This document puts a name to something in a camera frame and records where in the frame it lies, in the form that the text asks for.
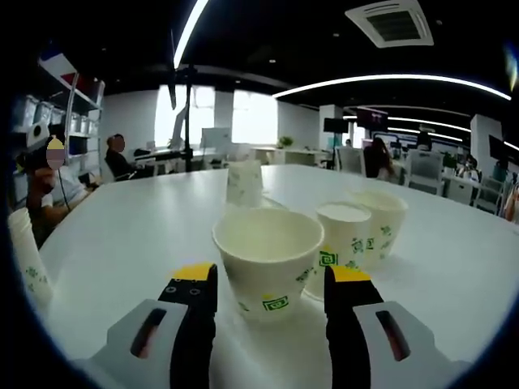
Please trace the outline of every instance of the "bright window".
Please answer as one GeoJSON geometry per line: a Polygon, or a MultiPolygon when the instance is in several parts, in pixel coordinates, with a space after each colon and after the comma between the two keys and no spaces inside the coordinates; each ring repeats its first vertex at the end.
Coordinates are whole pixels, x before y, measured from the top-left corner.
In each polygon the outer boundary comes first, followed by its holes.
{"type": "MultiPolygon", "coordinates": [[[[167,146],[173,136],[173,127],[177,114],[186,105],[186,86],[175,86],[177,107],[171,109],[171,99],[167,85],[159,89],[157,112],[155,115],[155,145],[167,146]]],[[[191,89],[191,104],[189,112],[189,141],[191,145],[199,145],[202,139],[202,128],[214,127],[215,92],[211,87],[194,86],[191,89]]],[[[182,125],[182,139],[186,138],[185,123],[182,125]]]]}
{"type": "Polygon", "coordinates": [[[277,143],[277,100],[259,93],[235,91],[233,143],[277,143]]]}
{"type": "Polygon", "coordinates": [[[362,140],[366,138],[366,129],[364,127],[358,127],[357,122],[354,122],[354,141],[352,142],[353,148],[362,148],[362,140]]]}

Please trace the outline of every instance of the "white chair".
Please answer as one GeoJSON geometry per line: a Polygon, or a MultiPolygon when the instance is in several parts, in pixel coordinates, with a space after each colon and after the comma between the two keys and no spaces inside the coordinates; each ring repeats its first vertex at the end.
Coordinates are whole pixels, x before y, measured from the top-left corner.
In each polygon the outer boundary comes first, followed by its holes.
{"type": "Polygon", "coordinates": [[[405,176],[405,186],[441,196],[443,164],[444,158],[439,152],[412,150],[407,157],[409,174],[405,176]]]}
{"type": "Polygon", "coordinates": [[[496,181],[490,177],[484,177],[478,190],[478,196],[474,201],[474,206],[497,215],[500,209],[502,194],[503,182],[496,181]]]}
{"type": "Polygon", "coordinates": [[[364,177],[366,176],[366,165],[364,163],[364,152],[362,149],[337,147],[335,153],[336,169],[339,169],[342,172],[356,173],[362,174],[364,177]]]}
{"type": "Polygon", "coordinates": [[[458,203],[470,205],[472,201],[473,186],[458,180],[451,179],[448,184],[447,198],[458,203]]]}

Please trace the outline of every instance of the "white paper cup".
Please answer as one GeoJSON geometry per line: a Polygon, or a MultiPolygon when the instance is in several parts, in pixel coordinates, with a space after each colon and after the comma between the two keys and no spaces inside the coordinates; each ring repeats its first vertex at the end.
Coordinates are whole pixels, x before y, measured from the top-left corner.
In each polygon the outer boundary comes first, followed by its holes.
{"type": "Polygon", "coordinates": [[[26,289],[38,305],[46,306],[52,298],[53,291],[30,222],[22,230],[11,232],[11,241],[26,289]]]}
{"type": "Polygon", "coordinates": [[[7,223],[11,231],[16,231],[17,229],[22,229],[27,223],[30,223],[31,219],[29,217],[29,212],[27,208],[20,208],[14,211],[7,218],[7,223]]]}
{"type": "Polygon", "coordinates": [[[365,190],[352,195],[355,201],[371,211],[371,227],[362,267],[372,269],[390,254],[408,205],[399,197],[378,190],[365,190]]]}
{"type": "Polygon", "coordinates": [[[262,189],[261,163],[258,160],[229,162],[227,203],[239,207],[260,207],[262,189]]]}
{"type": "Polygon", "coordinates": [[[324,227],[324,242],[308,278],[305,293],[323,300],[324,269],[327,266],[341,265],[356,269],[362,265],[371,212],[362,205],[346,201],[322,204],[316,212],[324,227]]]}
{"type": "Polygon", "coordinates": [[[240,313],[270,322],[296,310],[324,229],[300,213],[252,208],[226,214],[212,238],[240,313]]]}

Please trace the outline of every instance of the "desk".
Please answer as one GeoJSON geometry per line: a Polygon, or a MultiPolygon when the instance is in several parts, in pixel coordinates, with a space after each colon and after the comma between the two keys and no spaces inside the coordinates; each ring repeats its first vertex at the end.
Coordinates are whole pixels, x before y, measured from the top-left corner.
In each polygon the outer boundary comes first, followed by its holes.
{"type": "MultiPolygon", "coordinates": [[[[153,176],[156,176],[158,173],[158,168],[161,165],[167,165],[172,160],[181,159],[180,156],[175,155],[174,153],[178,152],[178,150],[159,150],[156,152],[152,152],[150,154],[146,154],[144,156],[136,156],[134,158],[135,163],[140,165],[151,165],[154,167],[153,176]]],[[[221,156],[216,153],[215,148],[206,148],[205,150],[194,150],[193,151],[193,160],[200,160],[202,158],[215,158],[221,156]]]]}
{"type": "MultiPolygon", "coordinates": [[[[519,285],[519,239],[511,223],[348,173],[297,165],[262,169],[268,197],[313,217],[319,204],[348,199],[348,190],[401,196],[409,204],[407,219],[389,266],[371,273],[375,286],[429,326],[447,357],[473,361],[486,348],[519,285]]],[[[56,285],[45,325],[69,358],[93,355],[112,324],[143,299],[158,298],[171,270],[214,261],[220,279],[213,387],[331,387],[322,304],[304,297],[291,320],[266,327],[248,325],[235,313],[211,239],[225,209],[226,178],[225,170],[209,170],[103,185],[54,230],[41,249],[56,285]]]]}
{"type": "Polygon", "coordinates": [[[329,157],[331,152],[322,150],[306,150],[302,148],[275,148],[275,147],[253,147],[252,159],[260,160],[262,164],[269,165],[308,165],[314,166],[319,162],[317,158],[329,157]]]}

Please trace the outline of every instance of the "monitor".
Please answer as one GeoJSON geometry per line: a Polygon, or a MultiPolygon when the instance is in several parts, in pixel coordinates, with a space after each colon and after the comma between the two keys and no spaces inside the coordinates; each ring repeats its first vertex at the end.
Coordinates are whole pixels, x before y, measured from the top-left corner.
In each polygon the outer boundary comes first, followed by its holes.
{"type": "Polygon", "coordinates": [[[357,111],[357,126],[371,131],[387,131],[388,114],[374,109],[359,109],[357,111]]]}
{"type": "Polygon", "coordinates": [[[325,118],[324,132],[332,132],[333,134],[347,134],[348,122],[342,118],[325,118]]]}

